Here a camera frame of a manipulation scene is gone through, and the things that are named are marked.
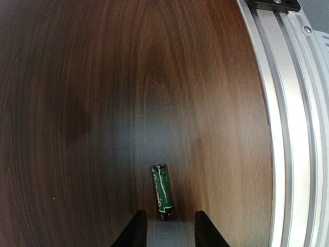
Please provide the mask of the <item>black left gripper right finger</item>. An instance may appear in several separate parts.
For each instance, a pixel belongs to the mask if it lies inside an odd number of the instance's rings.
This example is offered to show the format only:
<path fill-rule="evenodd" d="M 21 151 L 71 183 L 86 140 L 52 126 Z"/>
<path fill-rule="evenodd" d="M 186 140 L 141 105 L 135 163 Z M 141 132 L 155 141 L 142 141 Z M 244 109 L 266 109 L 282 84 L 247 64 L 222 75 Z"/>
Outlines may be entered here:
<path fill-rule="evenodd" d="M 196 247 L 230 247 L 204 211 L 195 213 L 194 239 Z"/>

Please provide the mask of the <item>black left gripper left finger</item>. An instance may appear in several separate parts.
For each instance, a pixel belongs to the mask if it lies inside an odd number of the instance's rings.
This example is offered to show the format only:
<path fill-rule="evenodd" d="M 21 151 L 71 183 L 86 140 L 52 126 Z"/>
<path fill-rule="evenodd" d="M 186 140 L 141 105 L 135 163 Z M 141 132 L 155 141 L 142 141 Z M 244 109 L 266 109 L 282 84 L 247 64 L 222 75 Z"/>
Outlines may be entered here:
<path fill-rule="evenodd" d="M 147 246 L 148 220 L 145 210 L 138 210 L 112 244 L 112 247 Z"/>

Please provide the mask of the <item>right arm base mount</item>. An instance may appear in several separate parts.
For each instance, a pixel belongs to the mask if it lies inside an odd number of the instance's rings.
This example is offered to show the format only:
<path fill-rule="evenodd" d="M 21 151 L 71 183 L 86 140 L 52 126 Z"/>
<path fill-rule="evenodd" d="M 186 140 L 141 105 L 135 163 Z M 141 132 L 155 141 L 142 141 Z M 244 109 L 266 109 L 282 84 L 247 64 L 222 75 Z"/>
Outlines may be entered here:
<path fill-rule="evenodd" d="M 251 9 L 268 10 L 273 12 L 289 13 L 299 12 L 301 6 L 297 0 L 246 0 Z"/>

